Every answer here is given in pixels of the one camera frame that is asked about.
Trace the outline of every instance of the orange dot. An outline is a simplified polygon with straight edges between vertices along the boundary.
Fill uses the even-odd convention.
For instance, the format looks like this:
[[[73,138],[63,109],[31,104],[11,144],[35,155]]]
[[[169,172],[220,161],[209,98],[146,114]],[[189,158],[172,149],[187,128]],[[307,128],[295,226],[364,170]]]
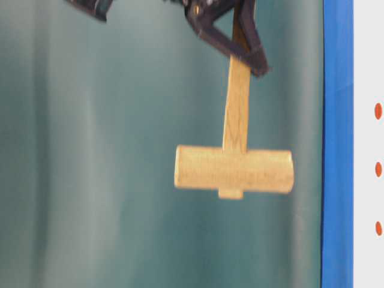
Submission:
[[[376,222],[376,233],[381,236],[383,233],[383,228],[380,222]]]
[[[380,103],[377,103],[374,107],[374,115],[376,116],[376,119],[379,120],[383,115],[383,108]]]
[[[374,169],[376,171],[376,176],[380,177],[382,175],[382,172],[383,172],[382,165],[379,162],[377,162]]]

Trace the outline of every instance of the teal background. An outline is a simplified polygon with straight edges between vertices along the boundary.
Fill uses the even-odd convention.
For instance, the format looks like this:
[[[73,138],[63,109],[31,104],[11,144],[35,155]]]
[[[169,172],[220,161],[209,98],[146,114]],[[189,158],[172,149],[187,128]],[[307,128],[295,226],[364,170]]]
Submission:
[[[320,287],[322,3],[256,18],[248,145],[291,149],[295,188],[231,202],[173,187],[178,144],[221,145],[228,68],[180,7],[0,2],[1,287]]]

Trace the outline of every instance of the blue border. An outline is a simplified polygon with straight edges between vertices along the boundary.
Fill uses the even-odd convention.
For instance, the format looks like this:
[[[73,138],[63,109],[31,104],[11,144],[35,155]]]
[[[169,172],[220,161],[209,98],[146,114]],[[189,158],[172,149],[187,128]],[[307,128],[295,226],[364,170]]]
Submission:
[[[324,0],[322,287],[353,287],[353,0]]]

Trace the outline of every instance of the light wood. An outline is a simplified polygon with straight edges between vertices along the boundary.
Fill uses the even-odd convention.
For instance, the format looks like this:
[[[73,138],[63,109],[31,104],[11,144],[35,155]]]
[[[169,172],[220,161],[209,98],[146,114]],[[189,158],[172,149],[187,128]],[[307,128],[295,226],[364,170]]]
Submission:
[[[193,189],[288,193],[293,186],[290,151],[250,150],[227,153],[221,148],[178,146],[175,185]]]
[[[233,39],[247,48],[235,7]],[[230,57],[223,147],[178,146],[175,186],[218,189],[222,199],[239,200],[243,191],[288,193],[294,182],[290,151],[247,150],[251,70]]]

